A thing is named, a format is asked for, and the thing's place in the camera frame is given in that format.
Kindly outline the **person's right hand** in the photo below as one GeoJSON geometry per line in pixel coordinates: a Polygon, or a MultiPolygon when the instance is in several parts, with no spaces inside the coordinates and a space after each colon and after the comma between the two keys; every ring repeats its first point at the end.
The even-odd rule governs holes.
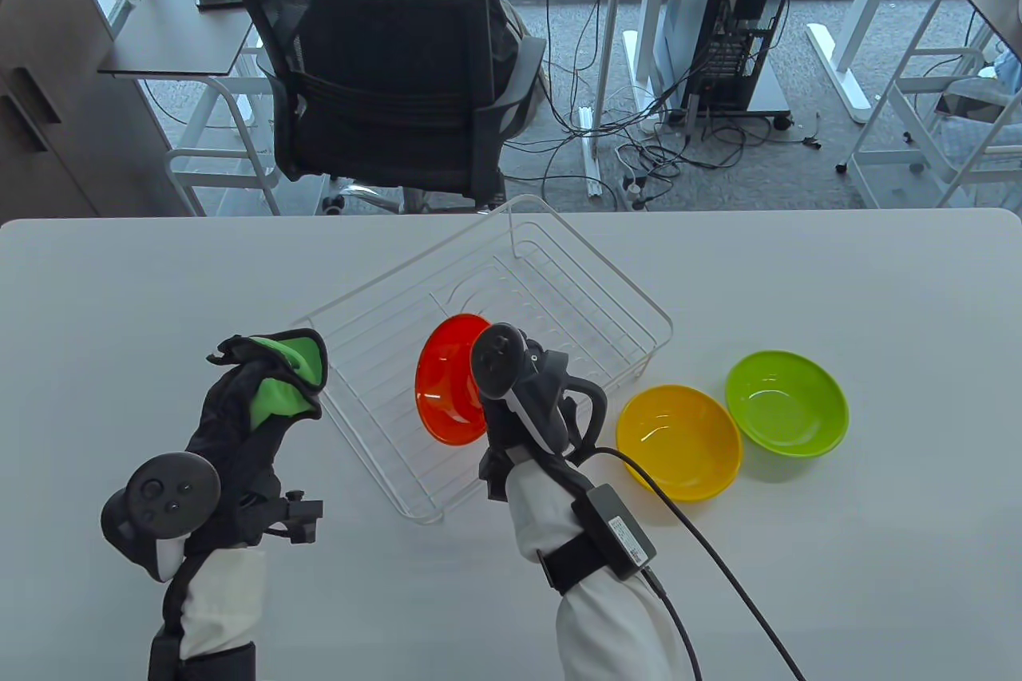
{"type": "Polygon", "coordinates": [[[573,498],[584,497],[594,489],[594,484],[565,456],[572,446],[570,437],[578,434],[576,404],[562,398],[557,414],[549,415],[538,426],[521,418],[504,400],[485,398],[482,406],[487,447],[479,462],[478,476],[485,483],[490,500],[506,503],[512,469],[530,462],[573,498]]]}

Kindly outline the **person's left hand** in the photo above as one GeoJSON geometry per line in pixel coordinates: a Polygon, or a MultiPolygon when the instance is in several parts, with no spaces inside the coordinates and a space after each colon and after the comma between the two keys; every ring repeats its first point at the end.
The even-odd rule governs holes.
{"type": "Polygon", "coordinates": [[[231,363],[232,370],[210,389],[186,447],[214,467],[220,482],[216,508],[190,534],[186,557],[256,546],[266,533],[313,542],[323,514],[321,501],[287,495],[274,470],[286,433],[303,419],[322,416],[323,371],[266,346],[231,363]]]}

